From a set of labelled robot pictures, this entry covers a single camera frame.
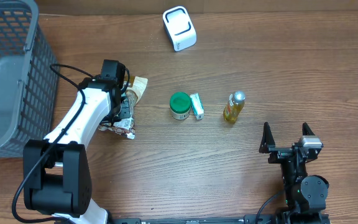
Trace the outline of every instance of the wooden tabletop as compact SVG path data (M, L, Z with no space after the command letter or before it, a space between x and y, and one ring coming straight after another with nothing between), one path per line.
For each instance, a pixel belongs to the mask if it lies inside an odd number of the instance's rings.
M94 200L114 217L238 217L283 188L280 166L259 154L263 123L290 146L307 122L324 143L309 175L330 182L332 223L358 223L358 12L191 15L196 45L175 53L161 15L41 17L60 63L98 74L103 59L149 79L135 108L135 140L97 131L87 150ZM70 70L75 82L84 76ZM247 94L235 125L223 108ZM201 121L173 119L176 91L200 94ZM60 81L54 126L76 90ZM16 223L11 201L22 159L0 159L0 223ZM284 206L284 198L264 213ZM43 217L24 208L26 218Z

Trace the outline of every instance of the bottle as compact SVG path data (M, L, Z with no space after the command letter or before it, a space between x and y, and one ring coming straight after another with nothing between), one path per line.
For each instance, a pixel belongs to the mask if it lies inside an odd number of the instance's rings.
M245 103L246 94L243 91L235 91L230 94L229 101L223 111L224 120L234 124Z

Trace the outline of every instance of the black cable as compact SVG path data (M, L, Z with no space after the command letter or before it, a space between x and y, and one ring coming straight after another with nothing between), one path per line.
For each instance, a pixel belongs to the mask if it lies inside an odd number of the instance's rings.
M255 224L258 224L258 219L260 214L262 213L263 209L266 207L266 205L268 205L270 202L272 202L272 200L276 199L277 197L279 197L281 194L283 194L285 191L279 191L277 194L271 196L269 199L267 199L267 201L261 206L261 208L259 209L258 213L256 214L255 217Z
M30 178L30 176L32 175L32 173L34 172L34 170L40 165L41 162L45 162L50 154L50 151L53 149L53 147L57 144L57 142L59 142L59 140L66 134L67 130L70 128L70 126L74 123L75 119L77 119L78 115L80 115L81 110L83 109L84 105L85 105L85 94L82 91L82 89L73 81L71 81L70 79L64 77L62 74L60 74L58 71L56 71L53 67L55 66L59 66L59 67L66 67L66 68L71 68L74 69L76 71L82 72L86 75L89 75L91 77L93 77L91 74L82 71L78 68L69 66L69 65L60 65L60 64L51 64L49 66L49 68L56 74L58 75L60 78L68 81L70 84L72 84L75 88L78 89L78 91L81 93L82 96L82 102L80 107L78 108L78 111L74 114L73 118L68 122L68 124L66 125L65 128L62 129L61 133L58 135L58 137L53 141L53 143L51 143L51 145L49 145L49 147L47 148L47 150L42 154L42 156L40 157L40 159L35 163L35 165L33 166L33 168L30 170L30 172L27 174L27 176L23 179L22 183L20 184L19 188L17 188L15 196L13 198L12 201L12 214L13 217L15 217L15 219L19 222L22 223L41 223L41 222L48 222L48 221L64 221L66 222L68 219L67 218L63 218L63 217L49 217L49 218L39 218L39 219L33 219L33 220L27 220L24 219L22 217L20 217L17 214L16 211L16 204L17 204L17 199L20 196L20 193L22 192L23 188L24 188L24 184L28 181L28 179Z
M125 70L126 70L127 73L128 73L128 81L127 81L127 83L125 84L124 88L122 88L121 94L125 93L125 91L127 90L128 85L129 85L129 79L131 78L131 75L129 74L129 69L128 69L128 68L125 68Z

